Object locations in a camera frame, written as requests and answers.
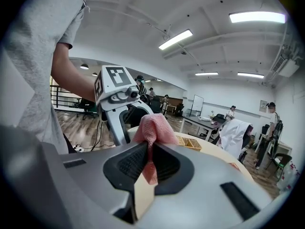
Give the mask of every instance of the white shirt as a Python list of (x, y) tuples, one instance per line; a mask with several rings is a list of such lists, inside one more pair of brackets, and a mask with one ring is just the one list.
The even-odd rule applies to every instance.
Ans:
[(270, 126), (267, 130), (266, 135), (268, 136), (271, 130), (271, 124), (274, 123), (274, 127), (276, 127), (276, 124), (278, 123), (278, 120), (280, 120), (280, 116), (276, 116), (276, 112), (271, 114), (271, 119), (270, 119)]
[(228, 114), (227, 114), (228, 116), (234, 116), (234, 111), (232, 111), (232, 110), (229, 110), (229, 112), (228, 112)]

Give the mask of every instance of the round table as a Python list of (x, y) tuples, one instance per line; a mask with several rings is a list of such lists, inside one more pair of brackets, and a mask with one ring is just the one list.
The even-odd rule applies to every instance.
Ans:
[[(130, 129), (128, 132), (128, 135), (133, 138), (135, 132), (137, 131), (138, 127)], [(231, 154), (227, 153), (223, 149), (219, 148), (218, 146), (209, 143), (205, 140), (202, 140), (200, 138), (197, 138), (192, 135), (184, 134), (184, 133), (179, 133), (175, 132), (175, 135), (180, 136), (180, 137), (185, 137), (189, 139), (195, 139), (202, 149), (200, 150), (201, 153), (205, 153), (208, 155), (213, 155), (217, 158), (222, 159), (223, 161), (227, 163), (235, 163), (242, 174), (247, 177), (249, 180), (253, 181), (252, 176), (250, 173), (247, 171), (247, 169), (236, 159), (234, 158)], [(157, 184), (154, 185), (149, 185), (143, 174), (141, 173), (138, 180), (134, 184), (134, 199), (135, 199), (135, 210), (138, 218), (141, 218), (141, 216), (145, 213), (145, 211), (148, 209), (149, 205), (153, 202), (154, 198), (154, 187)]]
[(221, 149), (220, 147), (218, 147), (212, 143), (209, 143), (201, 138), (192, 136), (192, 135), (188, 135), (188, 134), (184, 134), (184, 133), (180, 133), (180, 132), (175, 132), (175, 135), (183, 137), (183, 138), (195, 139), (202, 147), (202, 149), (200, 150), (201, 153), (215, 156), (219, 159), (222, 159), (223, 161), (225, 161), (227, 163), (235, 163), (237, 165), (237, 167), (240, 169), (240, 171), (242, 172), (242, 174), (245, 177), (247, 177), (249, 180), (253, 181), (252, 176), (250, 175), (249, 171), (243, 166), (243, 164), (240, 163), (231, 154), (229, 154), (228, 152)]

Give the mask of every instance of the air conditioner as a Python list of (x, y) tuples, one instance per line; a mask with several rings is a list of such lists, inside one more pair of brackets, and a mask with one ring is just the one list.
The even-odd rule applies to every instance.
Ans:
[(279, 72), (279, 75), (283, 77), (290, 77), (298, 70), (298, 68), (299, 66), (295, 64), (295, 61), (290, 59), (286, 63), (284, 63), (282, 69)]
[(286, 64), (287, 61), (288, 61), (287, 59), (284, 59), (282, 56), (280, 56), (275, 66), (273, 67), (272, 71), (274, 73), (279, 73), (279, 71), (283, 68), (283, 66)]

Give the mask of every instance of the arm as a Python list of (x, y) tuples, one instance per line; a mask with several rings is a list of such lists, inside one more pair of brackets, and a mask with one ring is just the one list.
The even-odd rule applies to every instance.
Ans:
[(95, 102), (94, 84), (80, 74), (69, 60), (69, 45), (56, 45), (51, 76), (62, 88), (92, 102)]

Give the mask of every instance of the gray t-shirt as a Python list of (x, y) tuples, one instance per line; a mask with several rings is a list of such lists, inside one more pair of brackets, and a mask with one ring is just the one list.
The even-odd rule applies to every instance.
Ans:
[(19, 127), (54, 144), (59, 154), (68, 153), (68, 148), (51, 104), (52, 59), (57, 43), (72, 47), (82, 5), (83, 0), (28, 0), (4, 39), (10, 59), (35, 91)]

